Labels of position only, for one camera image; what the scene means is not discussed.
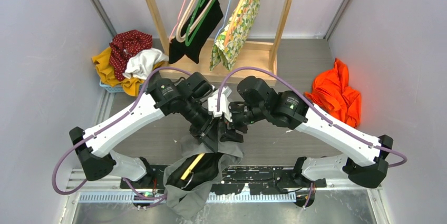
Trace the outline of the yellow hanger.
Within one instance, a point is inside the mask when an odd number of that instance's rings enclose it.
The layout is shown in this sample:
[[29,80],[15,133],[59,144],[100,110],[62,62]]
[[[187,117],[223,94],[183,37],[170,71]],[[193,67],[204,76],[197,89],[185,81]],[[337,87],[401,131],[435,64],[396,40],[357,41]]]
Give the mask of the yellow hanger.
[[204,183],[205,180],[205,153],[198,154],[180,177],[183,190],[192,190]]

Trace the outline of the grey garment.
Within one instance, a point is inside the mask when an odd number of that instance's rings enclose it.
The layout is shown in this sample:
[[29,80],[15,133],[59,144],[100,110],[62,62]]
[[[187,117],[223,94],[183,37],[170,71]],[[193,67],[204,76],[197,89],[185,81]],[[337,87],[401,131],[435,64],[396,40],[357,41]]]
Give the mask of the grey garment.
[[238,142],[219,142],[213,153],[192,136],[180,141],[182,158],[164,169],[166,205],[185,219],[204,208],[211,188],[222,181],[222,171],[240,164],[244,153]]

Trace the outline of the lemon print skirt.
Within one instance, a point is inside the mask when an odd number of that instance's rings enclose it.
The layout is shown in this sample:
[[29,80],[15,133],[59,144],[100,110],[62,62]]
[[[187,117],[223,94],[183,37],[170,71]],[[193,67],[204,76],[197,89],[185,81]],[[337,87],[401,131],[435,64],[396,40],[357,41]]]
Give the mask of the lemon print skirt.
[[260,0],[241,0],[213,44],[210,71],[219,64],[222,64],[227,71],[233,70],[259,9]]

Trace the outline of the black skirt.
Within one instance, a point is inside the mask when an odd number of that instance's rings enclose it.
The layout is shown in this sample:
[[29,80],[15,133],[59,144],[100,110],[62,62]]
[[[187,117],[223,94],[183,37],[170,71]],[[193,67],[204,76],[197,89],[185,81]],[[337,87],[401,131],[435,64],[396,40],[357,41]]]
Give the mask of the black skirt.
[[185,42],[178,42],[176,38],[171,40],[169,46],[169,64],[176,63],[184,56],[198,64],[202,47],[223,16],[220,3],[218,0],[215,0],[208,14],[203,18],[203,22],[189,46],[186,46]]

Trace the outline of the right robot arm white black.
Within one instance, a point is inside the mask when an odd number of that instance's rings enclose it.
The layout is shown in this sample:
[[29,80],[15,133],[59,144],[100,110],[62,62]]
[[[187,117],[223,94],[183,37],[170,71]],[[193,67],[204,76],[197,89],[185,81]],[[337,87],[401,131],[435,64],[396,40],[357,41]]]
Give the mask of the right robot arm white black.
[[299,157],[290,178],[298,187],[320,185],[327,179],[348,179],[365,188],[375,189],[389,168],[386,157],[393,139],[363,133],[323,111],[292,90],[276,92],[263,79],[249,76],[237,86],[241,102],[230,102],[220,89],[209,111],[223,116],[230,127],[246,132],[248,125],[266,120],[279,128],[311,135],[340,151],[332,157]]

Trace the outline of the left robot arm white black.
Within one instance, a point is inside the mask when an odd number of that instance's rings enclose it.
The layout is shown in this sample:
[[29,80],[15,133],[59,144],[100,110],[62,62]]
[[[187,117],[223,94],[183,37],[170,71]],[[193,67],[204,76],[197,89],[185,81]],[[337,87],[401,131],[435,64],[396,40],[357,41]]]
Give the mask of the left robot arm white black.
[[176,82],[160,78],[124,110],[89,129],[74,127],[70,139],[88,181],[106,176],[123,177],[142,189],[153,184],[154,175],[148,161],[131,158],[114,151],[120,142],[142,127],[170,114],[181,114],[193,131],[202,136],[202,129],[212,121],[212,115],[200,100],[215,87],[196,72]]

